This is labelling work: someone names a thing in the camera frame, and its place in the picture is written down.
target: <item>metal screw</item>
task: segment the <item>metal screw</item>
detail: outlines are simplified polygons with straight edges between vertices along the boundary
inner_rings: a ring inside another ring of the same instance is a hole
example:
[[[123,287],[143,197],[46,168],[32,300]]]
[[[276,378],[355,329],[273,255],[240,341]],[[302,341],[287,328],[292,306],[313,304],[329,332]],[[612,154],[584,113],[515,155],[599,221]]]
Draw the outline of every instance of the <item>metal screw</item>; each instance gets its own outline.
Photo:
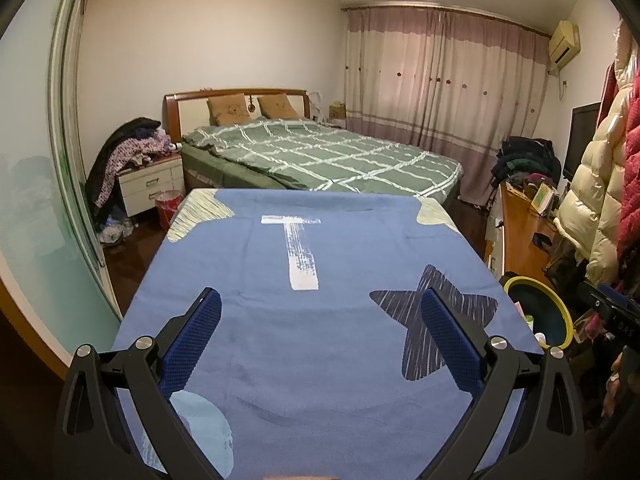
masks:
[[[136,341],[136,348],[138,350],[146,350],[154,343],[154,340],[151,339],[148,335],[142,336]]]
[[[551,354],[551,357],[555,357],[556,359],[562,359],[564,357],[564,352],[557,346],[553,346],[549,353]]]
[[[89,345],[82,345],[78,350],[76,350],[76,355],[78,357],[87,357],[91,353],[91,347]]]
[[[505,348],[507,348],[507,340],[500,336],[492,337],[491,346],[496,350],[504,350]]]

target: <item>flat screen tv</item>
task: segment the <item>flat screen tv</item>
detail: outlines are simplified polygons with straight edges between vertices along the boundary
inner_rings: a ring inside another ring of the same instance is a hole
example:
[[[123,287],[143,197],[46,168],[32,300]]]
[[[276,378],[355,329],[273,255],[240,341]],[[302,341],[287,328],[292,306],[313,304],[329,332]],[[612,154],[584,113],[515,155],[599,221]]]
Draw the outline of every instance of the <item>flat screen tv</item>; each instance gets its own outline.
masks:
[[[571,133],[569,134],[569,147],[566,150],[564,168],[562,174],[565,179],[574,179],[575,172],[580,166],[580,161],[584,155],[584,150],[593,139],[596,133],[598,122],[598,112],[600,103],[574,108],[574,116],[571,120]]]

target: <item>wooden headboard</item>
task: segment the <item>wooden headboard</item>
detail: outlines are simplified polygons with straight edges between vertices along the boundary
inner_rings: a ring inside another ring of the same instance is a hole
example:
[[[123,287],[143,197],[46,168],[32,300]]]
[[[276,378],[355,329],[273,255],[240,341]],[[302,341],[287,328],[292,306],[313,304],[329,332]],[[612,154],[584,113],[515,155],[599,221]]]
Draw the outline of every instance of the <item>wooden headboard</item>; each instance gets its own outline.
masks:
[[[247,100],[247,108],[251,117],[260,115],[257,97],[261,95],[286,94],[295,110],[304,114],[309,119],[311,110],[309,96],[306,90],[293,90],[287,88],[230,88],[212,90],[207,88],[195,92],[183,92],[181,94],[167,94],[164,96],[162,110],[162,122],[166,132],[171,136],[172,142],[182,142],[182,135],[192,132],[199,126],[209,124],[209,107],[207,99],[222,95],[244,94]]]

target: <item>brown pillow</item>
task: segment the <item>brown pillow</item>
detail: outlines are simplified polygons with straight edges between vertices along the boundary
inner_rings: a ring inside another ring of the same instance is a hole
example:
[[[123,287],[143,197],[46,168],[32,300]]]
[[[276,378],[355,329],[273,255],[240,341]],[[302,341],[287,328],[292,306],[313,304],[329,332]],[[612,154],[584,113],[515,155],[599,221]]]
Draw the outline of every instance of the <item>brown pillow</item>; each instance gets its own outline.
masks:
[[[246,109],[244,94],[210,97],[207,100],[207,105],[209,105],[211,124],[214,126],[229,126],[252,121],[249,111]]]
[[[299,119],[286,94],[261,95],[258,97],[260,111],[267,119]]]

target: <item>curtain rod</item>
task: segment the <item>curtain rod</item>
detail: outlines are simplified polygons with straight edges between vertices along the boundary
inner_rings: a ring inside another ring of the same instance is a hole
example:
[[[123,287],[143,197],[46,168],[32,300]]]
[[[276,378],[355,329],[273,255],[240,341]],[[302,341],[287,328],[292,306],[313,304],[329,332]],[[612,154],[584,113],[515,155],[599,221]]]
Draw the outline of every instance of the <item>curtain rod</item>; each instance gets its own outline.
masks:
[[[490,20],[496,20],[498,22],[511,23],[511,25],[517,25],[521,28],[524,28],[525,30],[535,32],[536,34],[540,34],[542,36],[545,36],[546,38],[551,38],[551,34],[549,34],[548,32],[543,32],[542,30],[537,30],[536,28],[529,27],[529,25],[517,22],[501,14],[495,14],[494,12],[487,12],[486,10],[473,9],[469,7],[436,4],[433,2],[377,2],[374,4],[349,5],[341,8],[340,10],[347,11],[356,9],[370,9],[371,7],[423,7],[428,9],[450,10],[452,12],[459,12],[460,14],[471,14],[489,18]]]

